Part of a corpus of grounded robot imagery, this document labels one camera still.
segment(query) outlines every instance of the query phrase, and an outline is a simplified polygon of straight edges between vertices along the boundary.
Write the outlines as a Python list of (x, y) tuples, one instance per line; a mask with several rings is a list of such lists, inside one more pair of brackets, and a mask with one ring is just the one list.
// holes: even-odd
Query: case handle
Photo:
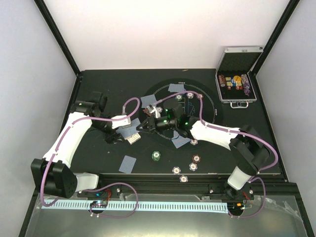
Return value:
[(249, 105), (249, 101), (246, 101), (247, 105), (246, 106), (241, 106), (241, 102), (238, 101), (237, 102), (237, 106), (233, 106), (233, 102), (231, 101), (231, 108), (232, 109), (247, 109), (248, 108), (248, 105)]

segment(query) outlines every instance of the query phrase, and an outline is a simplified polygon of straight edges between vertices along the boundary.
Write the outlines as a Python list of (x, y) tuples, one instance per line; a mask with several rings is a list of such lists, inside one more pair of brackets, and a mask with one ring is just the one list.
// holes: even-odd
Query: white cable tray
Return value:
[[(52, 206), (42, 209), (88, 210), (92, 200), (58, 200)], [(135, 201), (109, 201), (106, 208), (95, 207), (93, 210), (132, 211)], [(184, 211), (184, 212), (216, 212), (228, 213), (227, 203), (218, 202), (166, 202), (139, 201), (137, 211)]]

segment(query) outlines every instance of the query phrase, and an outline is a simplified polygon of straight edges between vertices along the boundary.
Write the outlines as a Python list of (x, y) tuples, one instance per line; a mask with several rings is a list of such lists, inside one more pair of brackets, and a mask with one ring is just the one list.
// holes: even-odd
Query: black metal frame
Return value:
[[(281, 34), (283, 28), (285, 27), (287, 21), (289, 20), (290, 16), (292, 15), (294, 9), (296, 8), (297, 4), (299, 3), (300, 0), (290, 0), (286, 9), (284, 10), (280, 20), (278, 21), (272, 35), (270, 36), (265, 48), (264, 48), (264, 52), (262, 53), (262, 55), (260, 56), (260, 58), (258, 59), (255, 67), (253, 68), (253, 70), (250, 72), (253, 76), (253, 82), (257, 84), (257, 79), (256, 79), (256, 75), (258, 74), (260, 68), (262, 67), (264, 61), (266, 60), (266, 58), (268, 57), (272, 47), (274, 46), (276, 40), (278, 39), (279, 35)], [(68, 118), (68, 114), (70, 111), (70, 107), (71, 105), (75, 102), (76, 98), (77, 98), (77, 94), (80, 88), (80, 84), (81, 84), (81, 80), (82, 80), (82, 76), (81, 76), (81, 72), (80, 69), (78, 68), (73, 56), (71, 55), (71, 52), (69, 51), (56, 23), (54, 22), (46, 4), (44, 3), (43, 0), (34, 0), (34, 2), (37, 4), (41, 14), (43, 15), (46, 23), (48, 24), (49, 28), (51, 29), (55, 39), (57, 40), (58, 44), (60, 45), (61, 50), (63, 51), (63, 53), (65, 54), (65, 57), (67, 58), (69, 64), (71, 65), (74, 73), (77, 76), (76, 79), (76, 83), (74, 85), (74, 89), (72, 91), (71, 94), (71, 98), (67, 107), (67, 111), (62, 123), (62, 127), (61, 130), (63, 129), (63, 127), (66, 124), (67, 118)], [(260, 90), (258, 91), (258, 95), (259, 97), (262, 99), (262, 95)], [(270, 127), (270, 131), (271, 134), (273, 134), (272, 131), (272, 127), (268, 118), (268, 114), (265, 108), (264, 103), (262, 102), (266, 117), (267, 117), (267, 121), (269, 123), (269, 127)], [(295, 183), (288, 183), (287, 182), (287, 175), (285, 172), (285, 168), (284, 168), (284, 164), (282, 162), (282, 160), (280, 159), (280, 165), (281, 165), (281, 169), (283, 171), (283, 176), (282, 175), (278, 175), (278, 176), (273, 176), (273, 177), (263, 177), (265, 179), (265, 184), (266, 184), (266, 190), (267, 190), (267, 195), (284, 195), (284, 196), (295, 196), (298, 207), (299, 207), (299, 211), (300, 214), (302, 216), (302, 219), (304, 221), (304, 225), (305, 225), (305, 229), (307, 231), (308, 236), (314, 236), (311, 224), (309, 222), (301, 195), (299, 193), (298, 187)], [(108, 184), (113, 183), (113, 182), (121, 182), (122, 181), (122, 176), (120, 175), (102, 175), (102, 180), (106, 180), (106, 182), (108, 182)], [(149, 192), (154, 192), (154, 193), (164, 193), (166, 192), (166, 185), (168, 186), (168, 193), (183, 193), (185, 192), (183, 190), (183, 186), (182, 189), (179, 190), (177, 187), (179, 186), (179, 182), (177, 180), (177, 182), (173, 182), (172, 178), (161, 178), (161, 177), (153, 177), (153, 178), (148, 178), (148, 176), (146, 176), (146, 178), (142, 177), (142, 176), (124, 176), (124, 181), (128, 182), (129, 184), (133, 185), (135, 187), (135, 189), (137, 191), (140, 191), (140, 193), (144, 192), (144, 191), (149, 191)], [(220, 181), (217, 177), (213, 177), (213, 178), (209, 178), (209, 177), (203, 177), (201, 176), (200, 178), (194, 178), (193, 179), (193, 183), (195, 184), (195, 188), (194, 191), (196, 193), (208, 193), (209, 192), (209, 183), (213, 183), (213, 182), (222, 182)], [(260, 183), (253, 183), (252, 184), (252, 189), (256, 194), (262, 194), (262, 187)], [(21, 228), (21, 232), (19, 236), (25, 236), (26, 231), (27, 231), (27, 227), (29, 224), (29, 221), (31, 219), (31, 215), (37, 200), (37, 196), (38, 196), (38, 192), (34, 191), (33, 196), (31, 198), (31, 202), (28, 208), (28, 211), (26, 213), (26, 217), (24, 219), (22, 228)]]

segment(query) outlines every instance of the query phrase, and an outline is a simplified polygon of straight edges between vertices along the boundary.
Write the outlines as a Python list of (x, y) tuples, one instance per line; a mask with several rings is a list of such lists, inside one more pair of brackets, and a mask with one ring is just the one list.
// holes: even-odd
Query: green poker chip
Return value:
[(152, 159), (153, 159), (154, 161), (160, 160), (160, 152), (153, 152), (153, 154), (152, 154)]

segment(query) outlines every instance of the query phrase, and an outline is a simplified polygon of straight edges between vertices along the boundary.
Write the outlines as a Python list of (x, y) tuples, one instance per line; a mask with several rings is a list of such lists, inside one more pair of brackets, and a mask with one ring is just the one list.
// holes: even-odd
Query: poker chip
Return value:
[(190, 141), (190, 143), (191, 143), (193, 146), (195, 146), (195, 145), (198, 144), (198, 141), (197, 141), (196, 139), (192, 139), (192, 140)]
[(241, 75), (241, 84), (246, 89), (250, 88), (250, 82), (248, 80), (247, 74), (242, 74)]
[(199, 155), (194, 155), (192, 160), (194, 163), (199, 163), (201, 161), (201, 157)]
[(182, 95), (176, 95), (176, 100), (181, 101), (182, 100)]
[(241, 77), (240, 76), (234, 76), (234, 81), (240, 82), (241, 81)]
[(196, 170), (198, 169), (198, 165), (195, 164), (195, 163), (191, 163), (191, 164), (189, 165), (189, 169), (190, 169), (191, 171), (196, 171)]
[(189, 98), (189, 99), (192, 99), (193, 98), (193, 93), (192, 92), (189, 92), (189, 93), (187, 93), (187, 98)]
[(218, 76), (218, 81), (221, 87), (225, 87), (226, 86), (226, 79), (223, 75), (219, 75)]
[(174, 174), (180, 174), (180, 172), (181, 172), (181, 169), (180, 169), (179, 167), (173, 167), (172, 173), (174, 173)]
[(185, 175), (181, 175), (181, 176), (180, 176), (180, 182), (181, 182), (181, 183), (188, 182), (188, 178), (187, 178), (187, 176), (185, 176)]
[(154, 161), (158, 161), (160, 159), (160, 152), (153, 152), (152, 158)]

